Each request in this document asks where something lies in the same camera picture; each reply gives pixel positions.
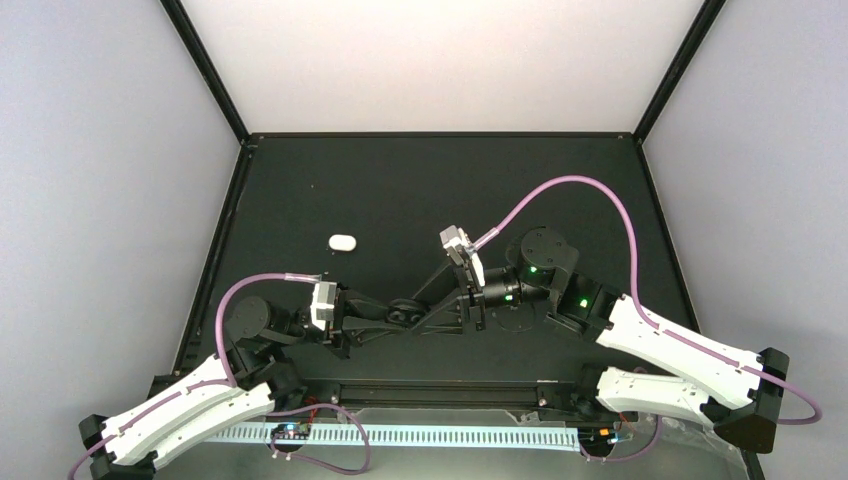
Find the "robotic arm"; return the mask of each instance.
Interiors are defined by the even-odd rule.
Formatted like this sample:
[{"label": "robotic arm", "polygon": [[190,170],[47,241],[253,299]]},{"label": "robotic arm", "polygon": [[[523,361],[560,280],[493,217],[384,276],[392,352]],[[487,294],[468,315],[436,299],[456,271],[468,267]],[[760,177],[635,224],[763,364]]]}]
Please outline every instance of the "robotic arm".
[{"label": "robotic arm", "polygon": [[[513,241],[506,252],[508,266],[483,268],[477,249],[529,199],[555,184],[551,182],[534,190],[494,233],[476,244],[461,228],[443,231],[440,239],[449,260],[412,298],[384,304],[315,278],[308,279],[315,285],[307,309],[289,312],[259,297],[240,301],[225,323],[230,342],[227,363],[212,355],[138,407],[110,418],[92,415],[83,420],[80,433],[89,450],[69,478],[91,456],[95,479],[152,479],[156,470],[218,431],[302,405],[306,388],[284,354],[286,346],[323,344],[345,359],[351,347],[381,337],[483,330],[486,309],[522,303],[544,303],[547,320],[562,331],[627,352],[672,374],[585,367],[578,394],[591,406],[576,407],[584,415],[601,418],[604,412],[640,411],[683,418],[713,429],[742,449],[771,452],[782,387],[788,387],[783,382],[789,364],[784,353],[723,345],[643,309],[634,298],[635,289],[630,297],[575,272],[577,250],[547,227],[534,228]],[[620,206],[617,198],[614,202]],[[626,224],[632,254],[632,226]],[[222,314],[228,298],[222,302]],[[222,345],[219,338],[219,352]],[[814,408],[812,421],[820,418]],[[361,432],[367,445],[367,435]]]}]

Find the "black table surface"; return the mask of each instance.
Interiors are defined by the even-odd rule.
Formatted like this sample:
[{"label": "black table surface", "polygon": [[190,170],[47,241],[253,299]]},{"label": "black table surface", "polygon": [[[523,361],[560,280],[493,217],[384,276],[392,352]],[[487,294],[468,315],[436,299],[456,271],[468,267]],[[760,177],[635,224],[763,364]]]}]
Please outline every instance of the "black table surface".
[{"label": "black table surface", "polygon": [[[269,135],[253,151],[210,303],[202,312],[199,358],[214,351],[215,307],[243,277],[323,274],[379,300],[410,297],[444,259],[441,230],[457,225],[475,240],[540,183],[568,174],[594,177],[619,195],[636,230],[643,303],[693,328],[629,135]],[[481,251],[486,268],[506,265],[507,244],[539,225],[553,227],[580,251],[579,272],[630,291],[622,221],[609,200],[586,185],[559,185],[537,197]],[[332,252],[327,242],[333,234],[353,235],[356,249]],[[311,286],[259,283],[239,292],[234,302],[248,295],[294,309],[308,305]],[[534,320],[539,315],[532,307],[498,314],[504,321],[526,315],[518,320],[531,328],[507,331],[489,316],[482,332],[383,338],[352,350],[345,361],[318,345],[287,352],[304,378],[343,382],[570,382],[586,363],[644,365]]]}]

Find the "black cylindrical joint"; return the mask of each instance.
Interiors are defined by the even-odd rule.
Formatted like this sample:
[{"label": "black cylindrical joint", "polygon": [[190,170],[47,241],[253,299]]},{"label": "black cylindrical joint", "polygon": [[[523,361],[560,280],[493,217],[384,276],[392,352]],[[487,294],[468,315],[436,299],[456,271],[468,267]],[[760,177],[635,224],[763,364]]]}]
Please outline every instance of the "black cylindrical joint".
[{"label": "black cylindrical joint", "polygon": [[547,290],[519,282],[514,268],[486,270],[483,272],[483,278],[486,279],[483,299],[487,308],[519,305],[548,298]]},{"label": "black cylindrical joint", "polygon": [[303,336],[303,327],[293,321],[288,310],[277,308],[261,297],[252,296],[240,301],[226,322],[230,339],[242,347],[252,341],[266,342],[259,338],[263,330],[271,330],[292,337]]},{"label": "black cylindrical joint", "polygon": [[548,287],[557,268],[572,273],[577,250],[570,247],[562,235],[551,228],[530,230],[521,238],[515,268],[521,283]]}]

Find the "wire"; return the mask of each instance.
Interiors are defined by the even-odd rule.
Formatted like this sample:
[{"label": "wire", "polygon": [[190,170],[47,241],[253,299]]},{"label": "wire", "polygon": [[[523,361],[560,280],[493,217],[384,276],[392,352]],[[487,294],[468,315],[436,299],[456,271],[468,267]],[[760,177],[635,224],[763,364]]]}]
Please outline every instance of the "wire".
[{"label": "wire", "polygon": [[[518,205],[516,205],[515,208],[513,208],[512,211],[509,212],[509,214],[501,221],[501,223],[486,232],[485,235],[483,235],[479,240],[477,240],[477,242],[475,242],[474,244],[475,249],[480,250],[493,238],[497,237],[501,233],[501,231],[506,228],[507,225],[509,225],[509,223],[515,218],[515,216],[518,215],[518,213],[521,212],[521,210],[524,209],[524,207],[526,207],[531,200],[536,198],[537,195],[544,192],[548,188],[553,187],[554,185],[559,185],[560,183],[583,183],[586,185],[590,185],[603,192],[603,194],[610,199],[613,205],[615,205],[616,210],[618,210],[618,214],[621,216],[622,222],[624,222],[624,229],[627,231],[627,242],[630,247],[630,296],[631,298],[633,298],[633,305],[636,308],[636,312],[639,314],[640,317],[642,317],[642,320],[644,320],[645,323],[650,325],[655,330],[659,330],[659,323],[651,320],[651,318],[648,317],[647,313],[645,313],[645,310],[642,308],[642,302],[639,301],[639,282],[637,279],[639,262],[638,252],[636,248],[636,234],[633,231],[633,222],[631,221],[630,215],[627,213],[627,209],[624,207],[624,204],[621,202],[618,196],[616,196],[615,192],[613,192],[609,187],[599,182],[598,180],[595,180],[594,178],[585,177],[583,175],[565,175],[562,177],[552,178],[547,182],[542,183],[541,185],[536,187],[532,192],[528,193],[520,202],[518,202]],[[742,365],[737,360],[733,360],[732,358],[729,358],[719,352],[716,352],[710,348],[707,348],[687,338],[684,338],[681,335],[678,335],[672,331],[663,330],[662,333],[700,352],[703,352],[713,358],[716,358],[732,366],[733,368],[740,369],[745,372],[756,375],[763,380],[771,382],[781,388],[784,388],[794,393],[799,398],[807,402],[813,409],[813,414],[809,417],[781,418],[777,420],[777,423],[781,425],[809,425],[811,423],[816,423],[821,420],[823,413],[818,402],[816,402],[815,399],[813,399],[809,394],[802,391],[799,387],[784,380],[781,380],[769,373],[751,368],[747,365]]]},{"label": "wire", "polygon": [[657,428],[654,430],[654,436],[651,437],[651,441],[648,442],[647,445],[642,447],[642,449],[639,450],[636,453],[632,453],[632,454],[627,455],[625,457],[617,457],[617,458],[594,457],[592,455],[589,455],[589,452],[587,452],[586,449],[583,448],[583,445],[580,445],[580,453],[582,453],[583,456],[586,457],[586,460],[589,461],[589,462],[591,462],[593,460],[600,461],[600,462],[603,462],[603,463],[627,462],[627,461],[630,461],[630,460],[635,460],[635,459],[645,455],[646,453],[650,452],[657,445],[657,443],[659,443],[660,437],[662,437],[662,417],[657,415]]},{"label": "wire", "polygon": [[[368,433],[365,431],[365,427],[357,420],[355,416],[353,416],[350,412],[345,410],[342,407],[337,405],[333,405],[331,403],[316,403],[315,405],[309,405],[306,407],[296,408],[294,410],[289,410],[287,412],[271,412],[267,416],[268,417],[289,417],[292,415],[299,415],[304,412],[315,411],[322,408],[327,408],[330,410],[334,410],[336,412],[341,413],[345,417],[348,418],[355,426],[356,429],[359,430],[359,433],[362,435],[362,441],[365,443],[365,461],[362,463],[362,466],[356,470],[338,467],[331,463],[327,463],[323,460],[318,460],[317,458],[309,457],[300,453],[286,453],[286,459],[294,458],[296,460],[302,460],[307,463],[311,463],[312,465],[317,465],[319,467],[324,467],[327,470],[330,470],[335,473],[339,473],[341,475],[359,475],[361,473],[365,473],[368,470],[368,467],[371,465],[371,443],[368,441]],[[277,439],[281,436],[285,435],[285,433],[278,433],[271,438],[271,449],[274,451],[274,456],[281,452],[277,449]]]},{"label": "wire", "polygon": [[[189,385],[188,388],[186,388],[186,390],[189,393],[191,393],[194,390],[197,390],[198,388],[207,387],[209,385],[223,385],[223,386],[228,387],[229,382],[227,382],[227,380],[225,380],[225,379],[203,380],[202,382],[195,383],[194,385]],[[105,447],[106,444],[108,444],[109,442],[111,442],[112,440],[117,438],[119,435],[123,435],[124,432],[126,432],[128,429],[132,428],[136,423],[141,421],[141,419],[150,415],[155,410],[157,410],[158,408],[161,408],[163,405],[167,404],[168,402],[179,398],[179,396],[182,395],[182,394],[183,394],[182,391],[177,391],[177,392],[174,392],[174,393],[162,398],[161,400],[155,402],[153,405],[142,410],[141,413],[139,413],[138,415],[134,415],[133,418],[131,418],[127,423],[118,427],[118,435],[114,435],[114,434],[109,435],[107,437],[102,438],[99,442],[95,443],[91,448],[86,450],[86,452],[79,458],[79,460],[77,460],[76,463],[74,463],[74,465],[71,467],[71,470],[68,472],[68,480],[74,480],[74,478],[77,474],[77,471],[82,466],[82,464],[85,463],[86,458],[94,455],[94,453],[96,451]]]},{"label": "wire", "polygon": [[299,273],[260,273],[239,280],[227,290],[227,293],[221,298],[221,303],[218,304],[218,311],[215,313],[215,348],[218,352],[218,358],[221,359],[221,364],[224,367],[224,374],[227,376],[227,381],[231,387],[235,387],[237,382],[235,376],[233,376],[233,370],[230,368],[230,362],[227,361],[227,348],[224,345],[224,312],[227,309],[227,304],[230,303],[236,292],[251,283],[261,282],[263,280],[318,283],[321,281],[321,278],[317,275],[303,275]]}]

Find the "white object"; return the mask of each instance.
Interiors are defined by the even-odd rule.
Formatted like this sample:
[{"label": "white object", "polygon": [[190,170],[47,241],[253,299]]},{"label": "white object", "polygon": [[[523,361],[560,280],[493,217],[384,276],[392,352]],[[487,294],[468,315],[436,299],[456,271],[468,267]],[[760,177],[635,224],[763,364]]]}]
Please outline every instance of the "white object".
[{"label": "white object", "polygon": [[[279,422],[245,422],[207,439],[216,443],[253,443],[267,445],[271,430]],[[461,447],[526,448],[577,452],[576,428],[562,427],[476,427],[456,425],[363,425],[373,446],[385,447]],[[278,445],[350,445],[362,446],[355,425],[312,425],[307,440],[280,438]]]},{"label": "white object", "polygon": [[[109,435],[115,435],[115,438],[107,443],[105,447],[107,451],[115,454],[114,463],[118,465],[135,465],[151,450],[154,450],[156,445],[173,430],[212,406],[219,403],[226,403],[228,400],[244,393],[244,390],[240,388],[231,388],[226,385],[207,385],[195,389],[188,395],[183,393],[189,386],[196,385],[204,380],[221,380],[225,378],[227,376],[224,374],[224,367],[221,361],[214,356],[210,356],[190,375],[166,388],[158,395],[128,412],[107,419],[104,422],[106,427],[101,432],[101,435],[103,438]],[[118,429],[126,425],[133,417],[151,405],[175,393],[179,394],[177,398],[153,410],[135,425],[128,428],[123,434],[120,434]]]},{"label": "white object", "polygon": [[333,320],[337,289],[335,282],[318,282],[312,289],[309,321],[322,331],[326,331],[327,323]]},{"label": "white object", "polygon": [[356,248],[356,239],[350,235],[333,235],[330,237],[330,248],[337,252],[353,251]]},{"label": "white object", "polygon": [[601,405],[613,412],[645,412],[681,418],[712,428],[701,412],[710,395],[679,377],[632,373],[609,367],[598,381]]},{"label": "white object", "polygon": [[442,248],[445,249],[445,252],[447,252],[454,264],[462,266],[465,263],[460,250],[469,255],[471,267],[474,269],[476,283],[481,287],[486,286],[486,277],[483,275],[483,262],[480,261],[480,256],[477,255],[474,244],[468,239],[465,230],[451,225],[439,233],[439,238],[442,241]]},{"label": "white object", "polygon": [[267,383],[242,392],[230,401],[221,402],[201,413],[156,445],[157,456],[153,460],[156,470],[221,430],[274,410],[274,401],[268,398],[271,388]]},{"label": "white object", "polygon": [[183,1],[251,132],[630,132],[702,3]]},{"label": "white object", "polygon": [[734,368],[664,332],[670,331],[707,347],[740,362],[740,366],[747,365],[756,370],[762,370],[763,366],[757,362],[756,353],[710,340],[648,309],[645,309],[645,312],[651,320],[659,324],[658,329],[655,330],[645,323],[636,312],[633,299],[624,295],[616,302],[610,314],[613,327],[604,330],[598,337],[597,343],[635,355],[667,372],[691,381],[728,408],[736,409],[751,403],[748,391],[759,388],[760,377]]}]

